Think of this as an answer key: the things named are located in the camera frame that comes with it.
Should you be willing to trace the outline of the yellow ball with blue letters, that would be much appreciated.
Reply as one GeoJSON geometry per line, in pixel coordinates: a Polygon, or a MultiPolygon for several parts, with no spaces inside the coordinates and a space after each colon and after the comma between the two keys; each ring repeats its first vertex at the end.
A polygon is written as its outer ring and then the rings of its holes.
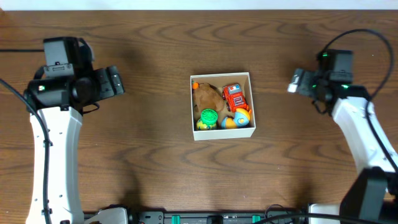
{"type": "Polygon", "coordinates": [[[198,131],[215,130],[216,128],[216,123],[206,124],[201,119],[196,122],[196,130],[198,131]]]}

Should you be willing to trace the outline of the white cardboard box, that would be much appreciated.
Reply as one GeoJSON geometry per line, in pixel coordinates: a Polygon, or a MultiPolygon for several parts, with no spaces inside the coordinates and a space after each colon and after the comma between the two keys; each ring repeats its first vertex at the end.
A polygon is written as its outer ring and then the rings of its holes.
{"type": "Polygon", "coordinates": [[[255,128],[255,115],[252,103],[251,81],[248,72],[241,73],[224,73],[212,75],[194,75],[190,77],[191,83],[191,104],[192,104],[192,125],[194,140],[212,140],[212,139],[229,139],[229,138],[249,138],[252,136],[255,128]],[[243,95],[251,110],[251,120],[249,124],[243,128],[237,129],[222,129],[222,120],[229,116],[234,117],[234,113],[229,112],[226,108],[226,101],[224,100],[224,108],[218,113],[218,120],[216,122],[217,128],[215,130],[198,131],[196,130],[196,122],[200,119],[201,113],[194,112],[193,103],[193,82],[209,83],[222,97],[223,87],[229,84],[238,83],[243,91],[243,95]]]}

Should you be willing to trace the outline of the brown plush toy with carrot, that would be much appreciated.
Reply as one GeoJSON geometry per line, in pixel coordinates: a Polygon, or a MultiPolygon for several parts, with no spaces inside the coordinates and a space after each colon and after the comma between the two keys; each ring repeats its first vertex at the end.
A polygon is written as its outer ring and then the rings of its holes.
{"type": "Polygon", "coordinates": [[[201,113],[205,109],[215,110],[216,112],[223,110],[223,98],[209,83],[193,82],[192,88],[194,112],[201,113]]]}

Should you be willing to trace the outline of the blue and yellow duck toy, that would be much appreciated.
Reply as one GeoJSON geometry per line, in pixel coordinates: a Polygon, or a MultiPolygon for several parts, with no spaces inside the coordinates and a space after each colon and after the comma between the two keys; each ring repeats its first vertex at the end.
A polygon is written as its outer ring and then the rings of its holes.
{"type": "Polygon", "coordinates": [[[237,129],[243,128],[249,124],[251,120],[251,110],[245,110],[243,108],[238,108],[234,117],[225,117],[221,122],[222,129],[237,129]]]}

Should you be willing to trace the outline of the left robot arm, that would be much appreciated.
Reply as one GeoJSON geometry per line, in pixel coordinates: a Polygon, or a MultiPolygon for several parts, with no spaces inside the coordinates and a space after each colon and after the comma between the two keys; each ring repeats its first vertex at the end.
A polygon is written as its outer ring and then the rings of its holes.
{"type": "Polygon", "coordinates": [[[78,190],[78,141],[86,106],[124,93],[115,66],[95,70],[82,38],[44,40],[46,64],[24,91],[34,134],[34,186],[27,223],[128,223],[126,208],[83,213],[78,190]]]}

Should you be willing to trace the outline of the red toy fire truck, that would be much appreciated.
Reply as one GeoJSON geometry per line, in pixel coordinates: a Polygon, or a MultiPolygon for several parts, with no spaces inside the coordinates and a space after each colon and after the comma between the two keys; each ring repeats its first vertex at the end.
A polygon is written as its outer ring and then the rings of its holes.
{"type": "Polygon", "coordinates": [[[249,110],[249,105],[243,95],[241,86],[238,83],[229,84],[223,87],[222,98],[226,101],[226,108],[234,113],[238,108],[249,110]]]}

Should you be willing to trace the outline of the green round toy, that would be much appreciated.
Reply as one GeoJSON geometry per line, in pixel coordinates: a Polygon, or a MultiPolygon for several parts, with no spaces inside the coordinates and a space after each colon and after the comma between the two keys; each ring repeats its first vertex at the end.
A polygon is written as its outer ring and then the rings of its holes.
{"type": "Polygon", "coordinates": [[[204,109],[201,112],[200,119],[206,125],[213,125],[218,120],[218,113],[213,109],[204,109]]]}

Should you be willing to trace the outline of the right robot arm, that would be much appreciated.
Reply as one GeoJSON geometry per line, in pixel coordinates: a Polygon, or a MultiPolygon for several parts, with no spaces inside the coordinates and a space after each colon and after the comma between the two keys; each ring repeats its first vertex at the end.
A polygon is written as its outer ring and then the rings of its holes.
{"type": "Polygon", "coordinates": [[[331,49],[317,55],[318,68],[295,70],[288,92],[324,104],[341,129],[358,177],[339,204],[313,203],[300,217],[307,223],[397,223],[397,153],[374,111],[375,93],[353,83],[353,52],[331,49]]]}

